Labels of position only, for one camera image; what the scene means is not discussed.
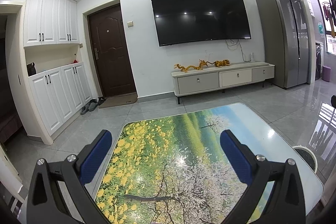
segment purple stool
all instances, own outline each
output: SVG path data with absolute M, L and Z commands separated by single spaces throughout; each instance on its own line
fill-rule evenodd
M 322 80 L 323 81 L 330 81 L 330 72 L 331 68 L 327 66 L 322 66 Z

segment refrigerator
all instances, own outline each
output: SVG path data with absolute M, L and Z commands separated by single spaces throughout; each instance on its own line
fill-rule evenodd
M 271 82 L 281 88 L 307 83 L 308 30 L 300 0 L 256 0 L 265 61 L 274 64 Z

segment tv stand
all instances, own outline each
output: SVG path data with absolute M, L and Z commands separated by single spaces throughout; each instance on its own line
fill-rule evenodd
M 174 94 L 180 104 L 182 96 L 223 90 L 235 86 L 264 82 L 274 77 L 274 65 L 265 62 L 234 63 L 226 67 L 208 67 L 188 72 L 173 71 Z

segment washing machine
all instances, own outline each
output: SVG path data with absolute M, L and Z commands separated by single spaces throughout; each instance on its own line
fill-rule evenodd
M 322 67 L 322 57 L 321 57 L 321 45 L 315 43 L 316 48 L 316 70 L 315 70 L 315 80 L 321 78 L 321 67 Z

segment gray tile floor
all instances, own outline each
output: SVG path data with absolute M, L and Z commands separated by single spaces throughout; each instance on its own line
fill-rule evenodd
M 77 154 L 100 132 L 107 129 L 113 134 L 114 143 L 122 127 L 133 121 L 159 118 L 241 102 L 250 107 L 290 145 L 302 145 L 311 149 L 318 159 L 318 173 L 324 183 L 336 164 L 336 114 L 330 106 L 330 98 L 336 93 L 336 84 L 316 81 L 288 90 L 261 83 L 221 91 L 191 95 L 177 104 L 175 98 L 167 98 L 132 105 L 95 109 L 79 116 L 51 146 L 31 141 L 24 131 L 7 143 L 8 155 L 19 172 L 25 187 L 29 187 L 34 165 L 43 157 L 47 161 L 64 160 L 69 154 Z M 87 184 L 95 197 L 105 172 L 110 154 L 105 157 L 94 180 Z

